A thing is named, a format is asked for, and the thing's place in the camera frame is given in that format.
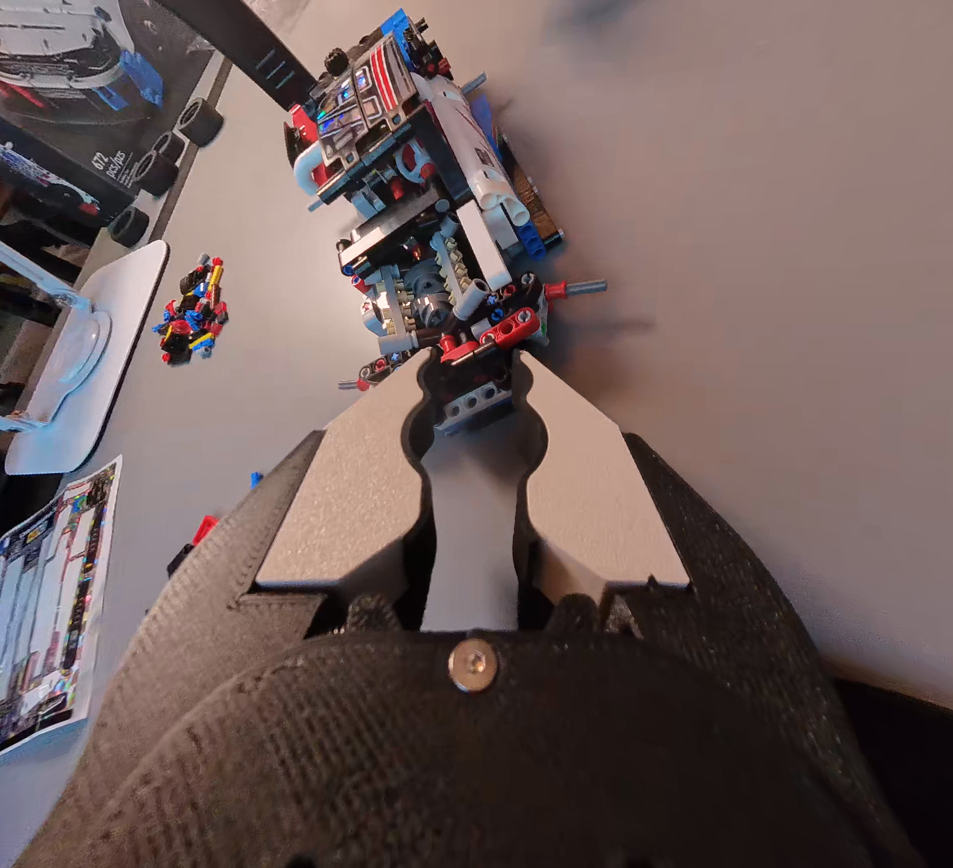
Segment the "lego race car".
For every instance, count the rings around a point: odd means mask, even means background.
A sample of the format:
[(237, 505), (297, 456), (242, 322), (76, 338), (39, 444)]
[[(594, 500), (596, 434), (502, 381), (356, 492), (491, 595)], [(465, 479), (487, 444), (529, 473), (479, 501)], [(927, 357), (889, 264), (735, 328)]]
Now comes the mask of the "lego race car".
[(310, 72), (243, 0), (156, 0), (287, 113), (284, 142), (310, 210), (347, 200), (361, 223), (337, 243), (361, 291), (376, 357), (342, 389), (366, 392), (434, 350), (427, 388), (435, 430), (460, 433), (513, 405), (515, 352), (549, 341), (555, 302), (608, 288), (603, 279), (544, 282), (563, 241), (539, 192), (464, 86), (398, 10)]

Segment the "pile of blue lego pieces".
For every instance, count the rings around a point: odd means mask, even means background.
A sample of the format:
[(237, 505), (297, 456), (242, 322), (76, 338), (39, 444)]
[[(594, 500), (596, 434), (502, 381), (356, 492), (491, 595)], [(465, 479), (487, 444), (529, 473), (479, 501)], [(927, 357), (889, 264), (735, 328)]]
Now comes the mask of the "pile of blue lego pieces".
[(202, 518), (202, 521), (200, 522), (193, 538), (183, 545), (180, 551), (175, 554), (172, 561), (167, 565), (166, 573), (168, 578), (173, 577), (174, 573), (203, 541), (203, 539), (214, 529), (218, 522), (219, 518), (215, 516), (207, 515)]

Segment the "white book stand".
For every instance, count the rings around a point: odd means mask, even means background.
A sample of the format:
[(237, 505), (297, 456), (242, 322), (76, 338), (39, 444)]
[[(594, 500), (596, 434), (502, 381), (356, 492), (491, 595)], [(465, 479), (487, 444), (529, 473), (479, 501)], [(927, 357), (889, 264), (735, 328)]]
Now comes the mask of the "white book stand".
[(2, 261), (53, 298), (64, 322), (25, 409), (3, 416), (9, 476), (66, 474), (94, 452), (145, 327), (170, 248), (150, 242), (77, 289), (10, 246)]

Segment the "black lego box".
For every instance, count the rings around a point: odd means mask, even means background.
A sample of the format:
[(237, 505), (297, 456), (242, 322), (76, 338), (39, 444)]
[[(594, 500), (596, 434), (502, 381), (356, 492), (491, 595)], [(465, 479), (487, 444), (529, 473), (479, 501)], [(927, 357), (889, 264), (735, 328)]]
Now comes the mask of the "black lego box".
[(214, 58), (154, 0), (1, 0), (2, 181), (107, 225)]

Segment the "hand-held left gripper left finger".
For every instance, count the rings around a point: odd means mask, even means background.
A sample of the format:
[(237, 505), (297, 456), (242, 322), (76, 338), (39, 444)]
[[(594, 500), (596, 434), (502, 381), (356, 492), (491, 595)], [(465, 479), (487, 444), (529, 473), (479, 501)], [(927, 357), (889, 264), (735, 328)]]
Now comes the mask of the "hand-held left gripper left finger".
[(341, 608), (381, 596), (422, 623), (435, 564), (434, 443), (420, 350), (320, 434), (310, 466), (256, 575), (264, 591), (317, 591)]

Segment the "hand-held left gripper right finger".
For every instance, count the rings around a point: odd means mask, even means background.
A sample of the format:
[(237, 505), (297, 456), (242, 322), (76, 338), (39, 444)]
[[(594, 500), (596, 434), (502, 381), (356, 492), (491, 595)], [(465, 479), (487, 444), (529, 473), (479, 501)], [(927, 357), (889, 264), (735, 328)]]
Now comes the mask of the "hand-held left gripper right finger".
[(633, 589), (685, 591), (688, 571), (618, 424), (527, 351), (514, 356), (514, 406), (527, 455), (518, 626), (544, 626), (568, 597), (606, 612)]

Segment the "pile of mixed lego pieces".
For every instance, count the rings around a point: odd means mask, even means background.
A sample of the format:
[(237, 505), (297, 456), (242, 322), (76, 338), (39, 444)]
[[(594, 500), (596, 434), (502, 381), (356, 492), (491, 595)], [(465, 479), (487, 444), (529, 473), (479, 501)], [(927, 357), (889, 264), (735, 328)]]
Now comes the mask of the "pile of mixed lego pieces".
[(167, 367), (181, 368), (194, 359), (212, 358), (230, 319), (222, 295), (223, 275), (223, 259), (202, 254), (179, 279), (177, 296), (164, 306), (161, 320), (151, 328)]

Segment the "holographic sticker sheet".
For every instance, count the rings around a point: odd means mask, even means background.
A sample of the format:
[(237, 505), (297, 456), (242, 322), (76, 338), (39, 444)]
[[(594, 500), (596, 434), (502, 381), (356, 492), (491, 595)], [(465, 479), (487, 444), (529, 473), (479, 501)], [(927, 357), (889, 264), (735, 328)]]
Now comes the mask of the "holographic sticker sheet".
[(1, 542), (1, 753), (87, 719), (123, 457)]

